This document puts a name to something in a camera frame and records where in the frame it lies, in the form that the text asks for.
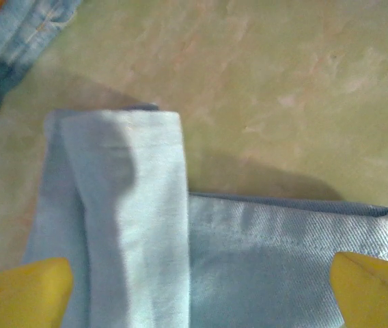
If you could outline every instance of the light blue fabric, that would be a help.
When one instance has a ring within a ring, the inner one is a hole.
[[[68,160],[49,148],[46,166],[70,167],[64,177],[74,176],[80,197],[69,199],[82,202],[85,214],[66,241],[54,231],[71,217],[50,219],[49,206],[38,206],[26,261],[55,253],[71,261],[75,274],[89,258],[90,285],[74,286],[77,295],[90,290],[84,327],[339,327],[329,285],[333,255],[388,260],[388,208],[187,195],[177,114],[132,109],[50,118],[61,121],[61,131],[49,124],[61,140],[49,144],[65,147]],[[52,193],[63,184],[56,182],[59,171],[44,170],[42,186],[57,186]],[[81,215],[45,190],[40,202]],[[75,247],[85,255],[70,251],[71,243],[82,243]],[[80,316],[80,307],[86,304],[72,299],[68,311]]]
[[[0,9],[0,104],[81,0],[7,0]]]

